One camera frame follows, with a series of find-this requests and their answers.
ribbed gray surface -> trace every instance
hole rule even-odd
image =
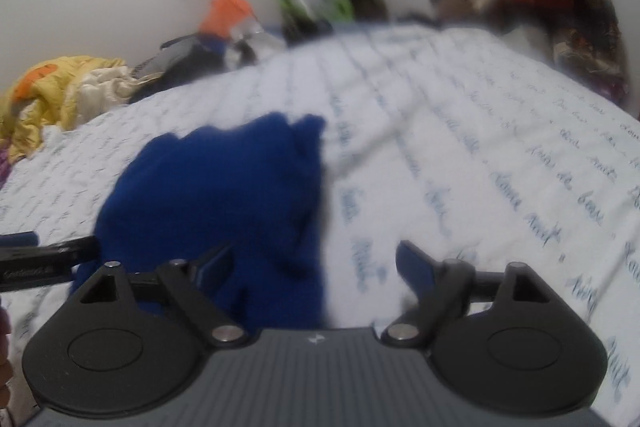
[[[515,419],[456,397],[416,351],[382,346],[371,330],[265,331],[215,354],[182,395],[121,420],[45,410],[29,427],[605,427],[589,410]]]

blue towel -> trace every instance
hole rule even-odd
[[[324,120],[269,114],[232,130],[159,136],[98,215],[102,261],[129,272],[196,259],[223,242],[234,270],[215,304],[250,331],[321,326],[318,210]],[[82,265],[74,288],[97,269]]]

bed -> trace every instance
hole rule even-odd
[[[412,296],[394,266],[401,239],[482,270],[524,261],[607,348],[594,409],[618,427],[640,423],[640,124],[482,30],[340,34],[75,131],[47,128],[43,149],[0,191],[0,233],[35,230],[42,244],[90,235],[150,139],[274,110],[328,123],[322,263],[331,327],[383,327],[404,309]],[[66,292],[2,295],[15,365]],[[25,409],[17,394],[15,408]]]

logo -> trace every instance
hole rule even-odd
[[[324,335],[321,335],[320,333],[316,333],[313,336],[309,337],[307,340],[317,346],[318,344],[322,344],[326,340],[326,337]]]

metal pin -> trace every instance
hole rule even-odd
[[[244,336],[244,331],[238,326],[229,324],[226,326],[218,326],[211,332],[211,335],[217,341],[227,343],[241,339]]]
[[[394,324],[386,333],[396,341],[410,341],[420,334],[418,328],[411,324]]]

